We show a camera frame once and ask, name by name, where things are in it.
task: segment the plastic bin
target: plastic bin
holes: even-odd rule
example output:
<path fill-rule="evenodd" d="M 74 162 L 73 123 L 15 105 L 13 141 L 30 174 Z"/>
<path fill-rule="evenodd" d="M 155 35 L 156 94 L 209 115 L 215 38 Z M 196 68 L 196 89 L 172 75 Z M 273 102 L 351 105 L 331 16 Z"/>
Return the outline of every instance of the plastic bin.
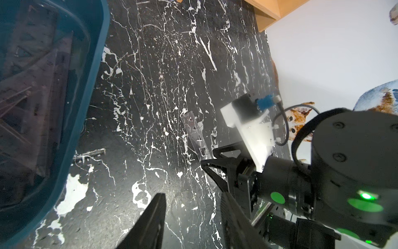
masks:
<path fill-rule="evenodd" d="M 73 32 L 63 110 L 63 129 L 51 173 L 43 186 L 11 208 L 0 210 L 0 247 L 26 237 L 58 200 L 82 130 L 109 27 L 106 0 L 35 0 L 58 10 L 54 41 Z M 21 2 L 0 1 L 0 68 L 10 45 Z"/>

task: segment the black marble surface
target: black marble surface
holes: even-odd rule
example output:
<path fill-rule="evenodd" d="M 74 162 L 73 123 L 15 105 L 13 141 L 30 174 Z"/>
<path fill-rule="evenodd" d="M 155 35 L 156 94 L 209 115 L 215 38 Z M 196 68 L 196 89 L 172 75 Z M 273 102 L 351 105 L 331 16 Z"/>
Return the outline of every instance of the black marble surface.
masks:
<path fill-rule="evenodd" d="M 54 210 L 19 248 L 115 248 L 157 192 L 163 248 L 223 248 L 220 192 L 206 181 L 180 116 L 209 149 L 236 142 L 220 108 L 276 93 L 265 33 L 243 0 L 109 0 L 111 23 L 76 149 Z M 289 158 L 287 147 L 275 148 Z"/>

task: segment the green led light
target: green led light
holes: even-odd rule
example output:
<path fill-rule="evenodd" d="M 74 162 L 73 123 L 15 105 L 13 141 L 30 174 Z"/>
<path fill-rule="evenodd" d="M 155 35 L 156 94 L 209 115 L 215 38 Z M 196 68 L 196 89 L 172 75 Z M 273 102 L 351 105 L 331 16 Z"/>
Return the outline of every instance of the green led light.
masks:
<path fill-rule="evenodd" d="M 368 193 L 362 193 L 361 197 L 366 199 L 366 200 L 375 200 L 376 199 L 376 197 L 374 197 L 374 196 L 372 196 L 372 195 L 370 195 Z"/>

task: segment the wooden shelf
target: wooden shelf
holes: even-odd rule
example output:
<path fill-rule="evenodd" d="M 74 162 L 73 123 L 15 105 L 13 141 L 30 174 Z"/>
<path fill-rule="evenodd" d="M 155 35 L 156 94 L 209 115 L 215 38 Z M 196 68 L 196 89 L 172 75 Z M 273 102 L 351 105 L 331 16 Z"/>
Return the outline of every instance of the wooden shelf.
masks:
<path fill-rule="evenodd" d="M 253 5 L 259 32 L 309 0 L 246 0 Z"/>

